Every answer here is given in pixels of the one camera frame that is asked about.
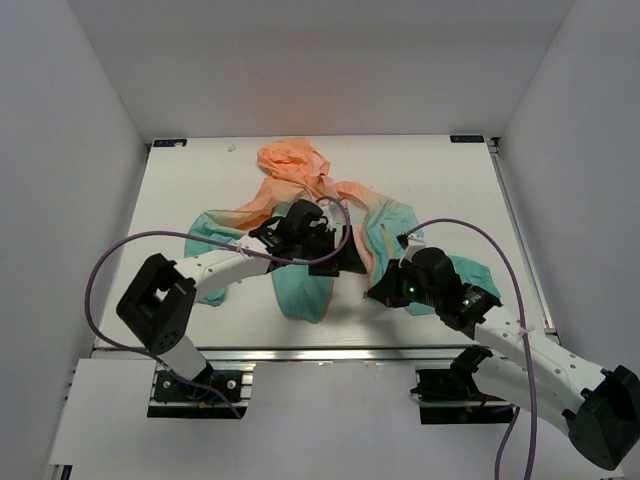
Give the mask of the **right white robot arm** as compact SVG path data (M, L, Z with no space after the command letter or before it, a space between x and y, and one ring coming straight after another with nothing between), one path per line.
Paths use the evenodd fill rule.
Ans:
M451 364L453 390L528 410L563 433L594 465L616 469L639 441L639 379L607 370L522 327L500 300L465 283L438 248L412 247L389 261L369 298L389 308L419 303L473 340Z

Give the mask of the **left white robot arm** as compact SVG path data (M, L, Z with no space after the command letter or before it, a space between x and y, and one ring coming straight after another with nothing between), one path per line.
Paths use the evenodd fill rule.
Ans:
M205 296L244 279L288 265L311 276L336 277L366 268L349 224L336 228L327 209L297 200L234 243L178 261L155 254L145 260L119 300L116 313L135 337L177 375L188 398L205 396L213 369L186 334L193 306Z

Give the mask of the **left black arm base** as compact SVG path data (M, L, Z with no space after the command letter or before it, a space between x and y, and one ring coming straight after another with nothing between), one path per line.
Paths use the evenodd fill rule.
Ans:
M178 381L165 368L153 376L147 417L152 419L241 419L248 408L253 386L254 364L213 363L209 384L233 405L210 390Z

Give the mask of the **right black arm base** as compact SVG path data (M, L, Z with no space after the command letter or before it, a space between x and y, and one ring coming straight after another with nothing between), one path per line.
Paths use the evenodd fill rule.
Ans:
M423 368L410 390L418 404L422 425L508 424L514 406L482 392L473 375L486 359L494 359L489 349L471 346L463 350L447 368Z

